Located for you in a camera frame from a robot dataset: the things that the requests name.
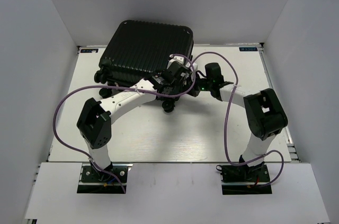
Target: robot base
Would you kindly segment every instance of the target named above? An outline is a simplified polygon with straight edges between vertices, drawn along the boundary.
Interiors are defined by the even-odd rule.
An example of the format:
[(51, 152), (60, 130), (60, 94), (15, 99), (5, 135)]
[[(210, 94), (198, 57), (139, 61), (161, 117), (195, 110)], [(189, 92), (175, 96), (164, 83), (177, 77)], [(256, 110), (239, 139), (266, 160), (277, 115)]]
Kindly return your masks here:
[[(128, 175), (128, 166), (112, 166), (110, 170), (114, 175), (116, 175), (119, 180), (124, 185), (126, 190), (127, 187), (127, 175)], [(79, 194), (124, 194), (120, 184), (114, 180), (109, 183), (112, 178), (107, 178), (106, 181), (101, 181), (96, 170), (92, 166), (84, 166), (80, 181), (78, 184), (77, 193)]]
[(266, 165), (248, 172), (244, 166), (218, 165), (221, 174), (223, 195), (272, 194), (272, 188), (258, 183), (270, 181)]

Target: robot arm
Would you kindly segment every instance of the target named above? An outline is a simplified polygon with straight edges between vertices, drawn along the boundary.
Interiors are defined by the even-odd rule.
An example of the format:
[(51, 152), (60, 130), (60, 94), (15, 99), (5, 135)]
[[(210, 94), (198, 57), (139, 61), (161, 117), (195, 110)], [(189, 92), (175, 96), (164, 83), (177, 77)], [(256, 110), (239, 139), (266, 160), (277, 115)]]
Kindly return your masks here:
[(151, 74), (132, 86), (135, 91), (124, 91), (100, 101), (91, 98), (85, 102), (77, 127), (86, 141), (93, 161), (99, 167), (107, 171), (112, 167), (107, 148), (112, 137), (112, 124), (132, 109), (159, 98), (154, 94), (141, 93), (138, 89), (168, 95), (183, 92), (192, 73), (183, 63), (183, 58), (173, 57), (166, 70)]
[[(209, 91), (214, 98), (228, 102), (234, 89), (233, 83), (224, 81), (217, 63), (207, 64), (205, 69), (206, 77), (200, 78), (196, 74), (195, 85), (188, 94), (196, 97), (200, 91)], [(169, 61), (166, 70), (142, 79), (131, 88), (174, 95), (192, 85), (190, 75), (191, 70), (183, 65), (183, 60), (175, 58)], [(156, 98), (153, 94), (140, 93), (136, 90), (121, 92), (98, 102), (93, 98), (86, 101), (77, 127), (85, 138), (90, 155), (98, 166), (107, 171), (112, 168), (107, 149), (107, 143), (112, 136), (111, 124), (125, 113)], [(239, 162), (243, 163), (267, 152), (275, 136), (287, 126), (287, 117), (272, 89), (252, 94), (251, 91), (237, 87), (233, 103), (245, 108), (248, 125), (252, 132), (247, 148), (239, 159)], [(263, 165), (263, 160), (261, 158), (248, 163), (246, 168), (258, 169)]]
[[(222, 101), (229, 101), (233, 85), (220, 89)], [(246, 150), (239, 162), (247, 162), (266, 154), (271, 142), (281, 130), (287, 126), (288, 120), (273, 89), (253, 93), (242, 87), (237, 87), (232, 103), (245, 108), (251, 136)], [(264, 158), (248, 163), (248, 167), (262, 164)]]

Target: cable tie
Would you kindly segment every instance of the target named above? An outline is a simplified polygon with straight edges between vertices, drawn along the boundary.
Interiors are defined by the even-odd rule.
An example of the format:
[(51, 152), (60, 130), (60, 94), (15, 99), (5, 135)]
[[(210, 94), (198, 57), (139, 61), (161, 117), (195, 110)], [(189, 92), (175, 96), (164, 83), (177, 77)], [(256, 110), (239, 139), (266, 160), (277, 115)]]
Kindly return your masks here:
[(134, 88), (134, 91), (135, 91), (136, 93), (138, 93), (139, 95), (141, 94), (141, 93), (139, 92), (139, 90), (138, 90), (137, 87)]

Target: white floor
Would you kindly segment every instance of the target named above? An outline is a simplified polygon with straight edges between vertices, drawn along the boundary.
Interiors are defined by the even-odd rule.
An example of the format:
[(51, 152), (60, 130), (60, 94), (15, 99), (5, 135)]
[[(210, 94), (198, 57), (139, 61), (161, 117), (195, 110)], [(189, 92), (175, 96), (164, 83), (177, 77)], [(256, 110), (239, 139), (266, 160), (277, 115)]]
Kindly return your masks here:
[[(27, 219), (38, 224), (329, 222), (310, 164), (286, 164), (269, 195), (222, 195), (215, 164), (134, 164), (127, 193), (77, 194), (81, 163), (42, 163)], [(269, 163), (271, 177), (280, 164)]]
[[(93, 76), (98, 70), (99, 59), (104, 51), (80, 53), (74, 71), (70, 91), (82, 86), (93, 85)], [(248, 89), (259, 91), (269, 87), (259, 52), (240, 52), (238, 47), (194, 47), (193, 56), (205, 51), (224, 55), (234, 65), (239, 83)], [(218, 62), (224, 79), (234, 81), (233, 72), (221, 58), (205, 55), (198, 60), (199, 69)], [(65, 104), (60, 117), (58, 132), (68, 144), (86, 150), (84, 139), (76, 127), (84, 102), (94, 97), (100, 99), (98, 89), (89, 89), (72, 96)], [(220, 102), (209, 93), (197, 98), (184, 96), (177, 102), (174, 112), (163, 112), (160, 101), (136, 108), (121, 117), (112, 126), (112, 139), (108, 143), (113, 162), (225, 162), (224, 120), (226, 102)], [(233, 105), (228, 128), (229, 155), (238, 161), (245, 150), (250, 136), (245, 110)], [(291, 158), (287, 149), (287, 133), (278, 135), (270, 149), (282, 152), (285, 161)], [(271, 154), (267, 162), (280, 162), (279, 155)], [(87, 157), (67, 149), (53, 140), (51, 162), (86, 162)]]

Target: white platform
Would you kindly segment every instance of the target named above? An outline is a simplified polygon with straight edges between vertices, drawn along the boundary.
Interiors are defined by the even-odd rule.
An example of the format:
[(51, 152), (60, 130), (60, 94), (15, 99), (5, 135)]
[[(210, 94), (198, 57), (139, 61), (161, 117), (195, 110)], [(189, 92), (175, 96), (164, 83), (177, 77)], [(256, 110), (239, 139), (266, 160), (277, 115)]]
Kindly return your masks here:
[[(99, 59), (104, 51), (80, 53), (74, 71), (70, 91), (93, 85), (93, 76), (98, 70)], [(194, 47), (193, 56), (205, 51), (219, 52), (234, 65), (241, 86), (253, 90), (269, 87), (259, 52), (240, 52), (238, 47)], [(234, 81), (233, 72), (221, 58), (205, 55), (198, 59), (200, 70), (204, 65), (218, 62), (224, 79)], [(68, 144), (87, 151), (76, 122), (84, 102), (94, 97), (100, 99), (98, 89), (89, 89), (72, 96), (65, 104), (60, 117), (58, 132)], [(108, 143), (113, 162), (225, 162), (224, 120), (226, 102), (220, 102), (209, 93), (200, 93), (197, 98), (183, 96), (176, 103), (174, 112), (164, 113), (160, 101), (136, 108), (121, 117), (112, 126), (112, 139)], [(238, 161), (250, 136), (245, 110), (231, 107), (228, 145), (230, 158)], [(282, 152), (285, 161), (291, 158), (287, 149), (287, 133), (278, 135), (271, 149)], [(271, 154), (267, 162), (280, 162), (279, 155)], [(87, 157), (62, 146), (53, 140), (49, 157), (51, 162), (86, 162)]]
[[(81, 163), (42, 163), (26, 213), (38, 224), (329, 222), (310, 164), (286, 164), (270, 195), (222, 195), (215, 164), (134, 164), (127, 193), (77, 194)], [(271, 176), (280, 165), (268, 164)]]

